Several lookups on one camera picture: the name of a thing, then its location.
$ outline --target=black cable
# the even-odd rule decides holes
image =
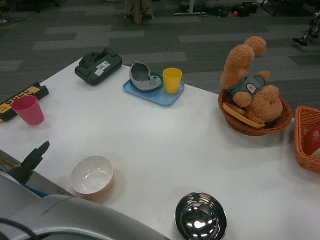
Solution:
[[[32,240],[41,240],[40,237],[38,237],[33,231],[31,231],[29,228],[27,228],[26,226],[24,226],[16,221],[11,221],[9,219],[5,219],[5,218],[0,217],[0,224],[5,224],[5,225],[9,225],[11,227],[20,229],[21,231],[28,234]]]

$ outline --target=metal bowl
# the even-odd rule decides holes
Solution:
[[[175,209],[175,226],[186,240],[221,240],[227,216],[221,204],[204,192],[184,196]]]

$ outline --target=teddy bear shirt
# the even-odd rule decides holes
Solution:
[[[230,88],[228,91],[234,97],[239,92],[247,92],[253,97],[266,84],[265,79],[258,75],[245,76],[236,86]]]

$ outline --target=black case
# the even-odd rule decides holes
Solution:
[[[244,1],[241,5],[247,8],[251,14],[257,12],[258,6],[252,1]]]
[[[122,58],[106,47],[101,53],[92,52],[84,55],[74,72],[88,84],[95,86],[118,70],[121,65]]]
[[[238,12],[239,17],[247,17],[250,14],[249,9],[242,5],[234,5],[231,9],[231,12],[233,13],[235,11]]]

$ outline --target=label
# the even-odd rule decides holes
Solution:
[[[256,88],[253,84],[251,84],[251,83],[248,83],[248,84],[246,85],[246,89],[248,89],[249,92],[252,93],[252,94],[254,94],[254,92],[257,90],[257,88]]]
[[[100,68],[94,72],[95,75],[100,76],[101,74],[103,74],[103,70],[101,70]]]
[[[101,70],[105,70],[109,66],[110,66],[110,63],[108,63],[107,61],[103,61],[98,66],[96,66],[96,68],[101,69]]]

